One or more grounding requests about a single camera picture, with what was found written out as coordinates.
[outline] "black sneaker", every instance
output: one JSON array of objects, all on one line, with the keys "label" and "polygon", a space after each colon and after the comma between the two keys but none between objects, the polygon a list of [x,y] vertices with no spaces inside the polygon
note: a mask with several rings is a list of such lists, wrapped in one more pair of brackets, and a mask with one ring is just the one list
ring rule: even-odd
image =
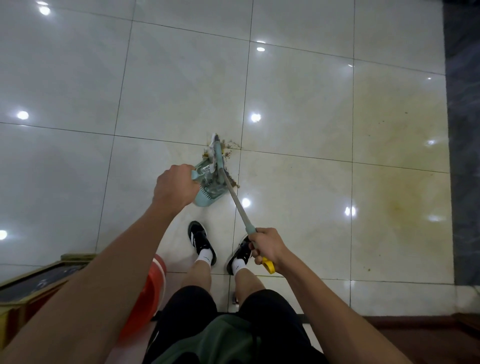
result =
[{"label": "black sneaker", "polygon": [[243,261],[245,262],[245,265],[248,263],[248,260],[252,255],[252,251],[248,247],[249,243],[250,243],[250,239],[248,238],[248,236],[245,236],[245,238],[243,238],[237,250],[232,254],[232,258],[230,258],[230,260],[228,261],[227,272],[231,276],[233,276],[232,263],[234,259],[243,259]]},{"label": "black sneaker", "polygon": [[210,242],[207,239],[207,231],[202,226],[202,224],[198,221],[192,221],[188,225],[188,237],[190,242],[192,243],[193,247],[196,249],[197,254],[200,254],[202,249],[210,249],[213,253],[212,263],[210,264],[213,266],[216,263],[216,254],[215,250],[213,250]]}]

